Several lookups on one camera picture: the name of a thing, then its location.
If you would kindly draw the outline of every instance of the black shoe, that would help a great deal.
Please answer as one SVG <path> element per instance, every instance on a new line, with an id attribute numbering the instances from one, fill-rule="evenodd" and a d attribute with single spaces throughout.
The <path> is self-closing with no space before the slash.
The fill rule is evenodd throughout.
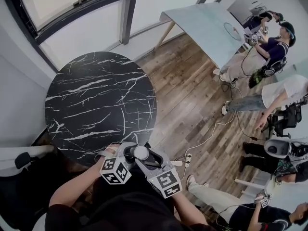
<path id="1" fill-rule="evenodd" d="M 245 165 L 243 164 L 244 159 L 245 159 L 245 157 L 241 156 L 240 168 L 239 168 L 240 173 L 242 173 L 244 168 L 245 168 Z"/>
<path id="2" fill-rule="evenodd" d="M 244 151 L 246 154 L 249 154 L 249 153 L 247 153 L 247 151 L 246 151 L 246 148 L 247 148 L 248 144 L 249 144 L 249 143 L 247 143 L 247 142 L 243 142 L 243 146 L 242 146 L 242 149 L 243 149 L 243 151 Z"/>

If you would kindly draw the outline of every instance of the black shirt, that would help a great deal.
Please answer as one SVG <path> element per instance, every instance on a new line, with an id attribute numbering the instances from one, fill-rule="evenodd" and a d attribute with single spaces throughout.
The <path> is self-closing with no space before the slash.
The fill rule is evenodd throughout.
<path id="1" fill-rule="evenodd" d="M 254 204 L 245 204 L 243 206 L 237 207 L 237 209 L 231 216 L 229 227 L 235 230 L 242 230 L 242 231 L 247 230 L 254 211 L 255 211 Z M 265 230 L 266 228 L 267 231 L 270 231 L 270 230 L 276 230 L 276 231 L 282 230 L 283 231 L 289 228 L 292 225 L 289 220 L 290 214 L 291 213 L 286 210 L 271 207 L 271 206 L 262 208 L 260 210 L 258 221 L 261 223 L 266 223 L 267 228 L 266 228 L 266 225 L 264 224 L 262 225 L 263 229 L 261 230 Z"/>
<path id="2" fill-rule="evenodd" d="M 288 53 L 289 47 L 280 41 L 278 38 L 269 38 L 268 42 L 261 44 L 260 47 L 269 53 L 270 62 L 269 65 L 282 60 L 285 55 Z"/>
<path id="3" fill-rule="evenodd" d="M 84 226 L 80 224 L 79 216 L 72 208 L 52 205 L 46 215 L 45 230 L 215 231 L 204 224 L 185 226 L 159 198 L 141 192 L 127 193 L 110 199 L 97 209 Z"/>
<path id="4" fill-rule="evenodd" d="M 259 16 L 252 16 L 248 21 L 246 21 L 243 24 L 243 28 L 248 27 L 250 30 L 254 29 L 257 26 L 261 25 L 261 20 L 264 19 L 265 17 L 269 19 L 268 21 L 270 21 L 273 18 L 273 16 L 269 12 L 264 12 Z"/>

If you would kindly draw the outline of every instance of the light blue jeans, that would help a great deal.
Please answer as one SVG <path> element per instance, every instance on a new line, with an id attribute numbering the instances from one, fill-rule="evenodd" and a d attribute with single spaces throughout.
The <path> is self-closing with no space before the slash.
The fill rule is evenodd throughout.
<path id="1" fill-rule="evenodd" d="M 251 96 L 246 96 L 243 98 L 235 99 L 226 104 L 228 112 L 232 111 L 259 111 L 265 110 L 262 95 L 253 94 Z"/>

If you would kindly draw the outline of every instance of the black marble table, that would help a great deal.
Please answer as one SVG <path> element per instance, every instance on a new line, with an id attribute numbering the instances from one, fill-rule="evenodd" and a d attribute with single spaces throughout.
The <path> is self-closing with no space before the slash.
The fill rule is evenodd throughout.
<path id="1" fill-rule="evenodd" d="M 111 52 L 82 55 L 52 81 L 45 119 L 52 142 L 72 160 L 90 166 L 110 143 L 144 145 L 156 120 L 156 97 L 143 70 Z"/>

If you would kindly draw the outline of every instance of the white pants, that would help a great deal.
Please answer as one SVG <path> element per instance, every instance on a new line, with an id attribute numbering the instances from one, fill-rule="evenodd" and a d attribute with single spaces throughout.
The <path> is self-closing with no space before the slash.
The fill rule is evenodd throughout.
<path id="1" fill-rule="evenodd" d="M 229 223 L 230 218 L 237 207 L 244 204 L 242 200 L 229 193 L 206 186 L 201 186 L 195 182 L 189 185 L 188 191 L 205 204 L 212 206 L 217 213 L 221 213 L 220 215 L 226 220 L 227 223 Z"/>
<path id="2" fill-rule="evenodd" d="M 256 70 L 260 69 L 266 63 L 266 60 L 257 52 L 255 48 L 252 48 L 249 54 L 248 52 L 249 51 L 244 51 L 242 53 L 235 54 L 221 68 L 221 72 L 223 73 L 221 77 L 225 81 L 232 82 L 235 78 L 249 78 L 249 76 L 251 76 Z"/>

